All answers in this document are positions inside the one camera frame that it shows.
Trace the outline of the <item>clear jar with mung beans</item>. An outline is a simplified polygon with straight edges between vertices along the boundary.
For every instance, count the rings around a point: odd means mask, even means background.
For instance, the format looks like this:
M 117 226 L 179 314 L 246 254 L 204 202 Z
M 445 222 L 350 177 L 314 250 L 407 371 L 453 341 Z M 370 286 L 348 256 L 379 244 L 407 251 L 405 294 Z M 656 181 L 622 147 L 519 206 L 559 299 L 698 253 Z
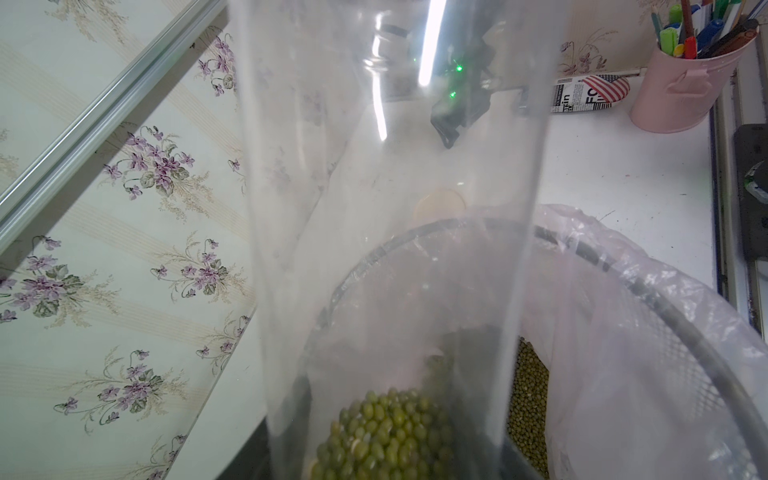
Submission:
M 276 479 L 496 479 L 564 1 L 233 1 Z

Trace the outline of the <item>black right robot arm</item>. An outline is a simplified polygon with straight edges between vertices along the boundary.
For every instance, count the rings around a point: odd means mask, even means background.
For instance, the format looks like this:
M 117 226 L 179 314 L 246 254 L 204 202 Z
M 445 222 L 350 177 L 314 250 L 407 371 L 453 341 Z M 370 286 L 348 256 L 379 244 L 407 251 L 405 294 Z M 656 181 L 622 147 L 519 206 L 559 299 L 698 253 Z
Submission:
M 359 19 L 375 137 L 508 151 L 539 136 L 554 1 L 367 1 Z

